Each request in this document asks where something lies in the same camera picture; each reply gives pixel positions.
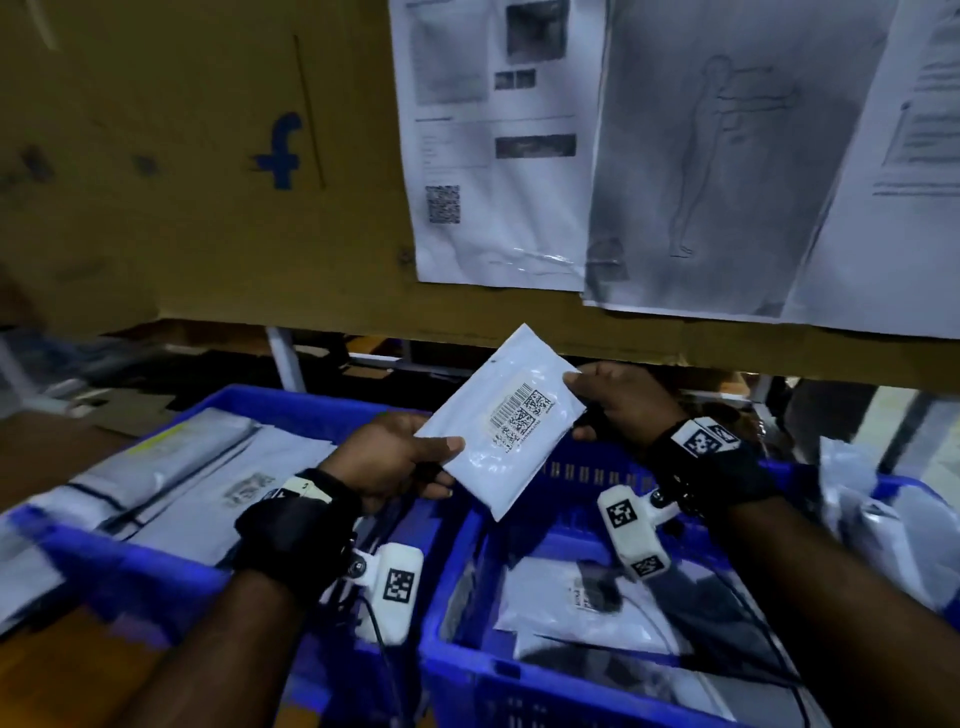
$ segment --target black cable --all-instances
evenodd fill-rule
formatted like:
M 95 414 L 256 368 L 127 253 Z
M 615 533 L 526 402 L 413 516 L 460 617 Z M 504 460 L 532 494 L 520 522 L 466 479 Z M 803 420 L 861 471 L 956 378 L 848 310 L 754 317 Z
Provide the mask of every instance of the black cable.
M 367 607 L 367 614 L 370 615 L 370 621 L 373 625 L 373 633 L 376 635 L 376 643 L 380 648 L 380 657 L 383 659 L 383 667 L 387 670 L 387 680 L 390 682 L 390 689 L 394 694 L 397 720 L 400 721 L 400 726 L 402 726 L 402 728 L 408 728 L 408 726 L 413 728 L 413 721 L 408 721 L 404 717 L 403 700 L 400 697 L 400 688 L 396 684 L 396 677 L 394 675 L 393 668 L 390 665 L 390 660 L 387 657 L 387 646 L 383 643 L 383 637 L 380 636 L 380 625 L 376 622 L 376 615 L 373 613 L 373 607 L 371 606 L 370 601 L 363 594 L 360 594 L 359 598 L 360 601 L 364 603 L 364 606 Z
M 777 658 L 777 662 L 780 663 L 780 667 L 789 672 L 790 668 L 787 666 L 786 660 L 783 659 L 783 655 L 780 654 L 780 650 L 777 649 L 777 643 L 774 642 L 773 634 L 770 632 L 770 627 L 767 626 L 766 622 L 760 618 L 756 613 L 754 607 L 747 601 L 747 598 L 740 593 L 733 583 L 727 579 L 726 576 L 720 575 L 719 569 L 711 568 L 713 575 L 720 580 L 720 583 L 727 587 L 728 591 L 736 598 L 740 603 L 740 606 L 746 611 L 750 620 L 754 623 L 754 626 L 763 633 L 763 636 L 766 638 L 767 643 L 770 645 L 770 649 L 773 650 L 774 656 Z M 793 699 L 797 702 L 797 710 L 800 711 L 801 719 L 804 722 L 804 728 L 810 728 L 810 715 L 806 711 L 806 706 L 804 704 L 804 699 L 800 695 L 800 690 L 796 686 L 790 686 L 790 691 L 793 693 Z

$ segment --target black wrist strap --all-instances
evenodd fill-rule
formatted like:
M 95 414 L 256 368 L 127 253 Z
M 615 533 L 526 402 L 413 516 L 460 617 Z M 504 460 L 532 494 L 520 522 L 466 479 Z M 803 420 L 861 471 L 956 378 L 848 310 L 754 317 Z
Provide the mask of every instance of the black wrist strap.
M 361 500 L 322 471 L 298 477 L 312 481 L 324 497 L 283 497 L 290 492 L 281 489 L 281 497 L 252 505 L 236 522 L 241 542 L 233 565 L 261 571 L 312 604 L 347 571 Z
M 708 520 L 739 503 L 779 494 L 740 439 L 709 417 L 668 429 L 647 449 L 644 464 L 665 496 Z

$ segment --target brown cardboard wall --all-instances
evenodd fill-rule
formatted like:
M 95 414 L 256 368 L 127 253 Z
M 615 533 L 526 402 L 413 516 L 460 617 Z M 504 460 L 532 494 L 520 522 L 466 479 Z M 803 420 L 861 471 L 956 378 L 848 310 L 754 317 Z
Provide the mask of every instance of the brown cardboard wall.
M 56 52 L 2 10 L 0 73 L 23 78 L 0 159 L 35 143 L 57 175 L 0 195 L 0 262 L 54 330 L 169 317 L 495 346 L 526 322 L 564 353 L 960 391 L 960 342 L 417 282 L 385 0 L 44 7 Z M 289 113 L 299 168 L 276 189 L 252 157 Z

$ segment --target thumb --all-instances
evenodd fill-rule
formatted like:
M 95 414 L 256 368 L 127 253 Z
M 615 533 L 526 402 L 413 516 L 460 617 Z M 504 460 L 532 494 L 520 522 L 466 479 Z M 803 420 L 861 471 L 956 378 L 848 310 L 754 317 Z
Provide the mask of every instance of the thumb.
M 615 399 L 612 383 L 602 376 L 565 372 L 564 384 L 582 400 L 595 401 L 604 407 L 612 405 Z
M 415 463 L 445 463 L 465 446 L 462 437 L 415 437 L 411 459 Z

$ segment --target blue crate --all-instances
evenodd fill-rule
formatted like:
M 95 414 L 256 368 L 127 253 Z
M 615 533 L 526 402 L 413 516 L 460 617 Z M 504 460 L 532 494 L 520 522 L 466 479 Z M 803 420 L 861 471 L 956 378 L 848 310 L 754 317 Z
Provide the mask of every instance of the blue crate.
M 231 385 L 168 426 L 207 407 L 334 443 L 343 442 L 354 429 L 388 409 L 361 401 Z M 420 703 L 416 649 L 420 623 L 468 507 L 466 493 L 440 502 L 418 500 L 387 539 L 415 546 L 425 557 L 410 637 L 405 645 L 388 648 L 407 716 Z M 128 635 L 137 632 L 147 642 L 179 643 L 229 577 L 223 570 L 53 522 L 35 508 L 20 508 L 12 518 L 101 619 L 126 625 Z M 312 615 L 288 682 L 288 697 L 330 720 L 356 723 L 395 715 L 377 647 L 354 639 L 349 625 L 332 621 L 324 611 Z
M 803 506 L 816 492 L 815 469 L 765 465 L 794 503 Z M 733 725 L 515 661 L 514 635 L 492 628 L 504 567 L 523 556 L 612 562 L 596 497 L 621 482 L 641 493 L 655 487 L 652 476 L 616 446 L 565 439 L 500 523 L 481 509 L 467 516 L 427 610 L 420 641 L 422 680 L 440 728 Z M 920 481 L 884 476 L 875 496 L 889 498 L 904 486 L 932 493 Z M 727 568 L 729 562 L 706 529 L 693 519 L 681 519 L 684 531 L 679 538 L 660 530 L 667 550 L 711 568 Z M 960 619 L 951 622 L 960 626 Z

